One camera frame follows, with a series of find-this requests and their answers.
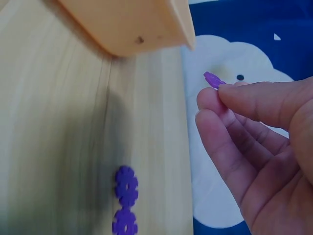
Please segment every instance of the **dark spot on wood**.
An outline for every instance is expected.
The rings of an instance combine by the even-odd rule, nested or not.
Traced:
[[[135,43],[136,44],[143,44],[145,42],[145,40],[141,37],[141,36],[138,36]]]

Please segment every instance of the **fingernail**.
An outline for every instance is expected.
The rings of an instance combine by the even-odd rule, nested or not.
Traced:
[[[247,83],[247,82],[236,82],[234,85],[236,87],[240,87],[240,86],[244,86],[244,85],[247,85],[247,84],[249,84],[249,83]]]
[[[225,89],[225,88],[231,88],[231,87],[234,87],[234,85],[231,85],[231,84],[221,84],[221,85],[219,85],[217,90],[219,90],[220,88]]]

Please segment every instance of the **wood grain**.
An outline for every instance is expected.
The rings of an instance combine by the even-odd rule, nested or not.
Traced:
[[[53,1],[0,11],[0,234],[111,234],[135,169],[140,235],[191,235],[179,48],[112,58]]]

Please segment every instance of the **purple snowflake toy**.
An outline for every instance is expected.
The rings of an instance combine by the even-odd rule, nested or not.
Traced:
[[[123,207],[132,207],[138,199],[138,180],[133,169],[129,166],[121,166],[115,174],[115,195]]]
[[[219,79],[219,77],[217,77],[216,75],[210,72],[205,72],[204,77],[205,77],[205,80],[210,84],[210,86],[215,89],[218,89],[219,85],[221,84],[226,84],[221,79]]]
[[[128,208],[122,208],[115,213],[112,233],[117,235],[135,235],[138,233],[138,226],[135,222],[135,214]]]

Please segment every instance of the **black dot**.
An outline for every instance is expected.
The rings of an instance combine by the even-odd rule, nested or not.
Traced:
[[[245,76],[243,76],[241,74],[237,75],[237,80],[243,81],[244,79],[245,79]]]

